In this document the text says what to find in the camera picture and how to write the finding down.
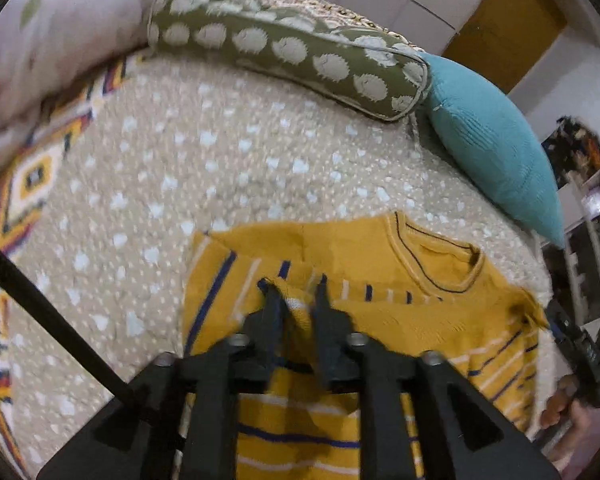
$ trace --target black cable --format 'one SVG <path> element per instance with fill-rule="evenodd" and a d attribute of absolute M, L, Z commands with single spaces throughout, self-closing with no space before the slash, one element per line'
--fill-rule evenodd
<path fill-rule="evenodd" d="M 136 405 L 133 390 L 91 348 L 49 300 L 0 252 L 0 286 L 118 400 Z"/>

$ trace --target teal pillow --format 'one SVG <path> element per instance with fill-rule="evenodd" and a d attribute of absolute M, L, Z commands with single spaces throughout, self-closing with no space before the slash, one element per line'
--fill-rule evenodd
<path fill-rule="evenodd" d="M 511 217 L 564 245 L 554 173 L 515 104 L 492 83 L 444 57 L 424 54 L 431 124 L 475 185 Z"/>

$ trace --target pillow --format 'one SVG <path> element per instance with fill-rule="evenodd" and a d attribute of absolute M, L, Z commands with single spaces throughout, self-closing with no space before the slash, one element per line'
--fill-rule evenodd
<path fill-rule="evenodd" d="M 432 78 L 427 114 L 449 153 L 490 200 L 563 247 L 554 172 L 520 110 L 472 70 L 422 55 Z"/>
<path fill-rule="evenodd" d="M 329 28 L 259 0 L 156 0 L 148 36 L 159 52 L 215 51 L 385 121 L 412 111 L 429 85 L 427 64 L 399 39 L 367 27 Z"/>
<path fill-rule="evenodd" d="M 91 66 L 146 42 L 154 0 L 9 0 L 0 12 L 0 129 Z"/>

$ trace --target metal bolt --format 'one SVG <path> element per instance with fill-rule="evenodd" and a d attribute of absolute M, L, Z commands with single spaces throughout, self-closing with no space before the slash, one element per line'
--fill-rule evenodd
<path fill-rule="evenodd" d="M 441 364 L 445 358 L 440 352 L 435 350 L 427 350 L 420 354 L 420 358 L 429 366 L 435 366 Z"/>
<path fill-rule="evenodd" d="M 249 344 L 249 336 L 236 332 L 235 334 L 231 334 L 227 341 L 231 346 L 243 347 Z"/>
<path fill-rule="evenodd" d="M 154 359 L 154 365 L 156 366 L 171 366 L 176 361 L 176 356 L 171 352 L 162 352 L 158 355 L 157 358 Z"/>
<path fill-rule="evenodd" d="M 364 346 L 369 341 L 369 336 L 360 332 L 352 332 L 347 335 L 347 344 L 349 346 Z"/>

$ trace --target bed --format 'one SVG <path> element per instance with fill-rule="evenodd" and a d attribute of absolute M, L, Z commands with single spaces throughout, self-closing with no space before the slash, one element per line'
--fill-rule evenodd
<path fill-rule="evenodd" d="M 269 1 L 377 27 L 318 0 Z M 482 247 L 543 305 L 551 297 L 534 238 L 472 186 L 421 113 L 382 123 L 276 78 L 144 53 L 50 110 L 0 178 L 0 248 L 126 380 L 182 352 L 195 228 L 404 210 Z M 543 335 L 536 406 L 552 357 Z M 0 378 L 0 446 L 32 475 L 109 399 L 1 291 Z"/>

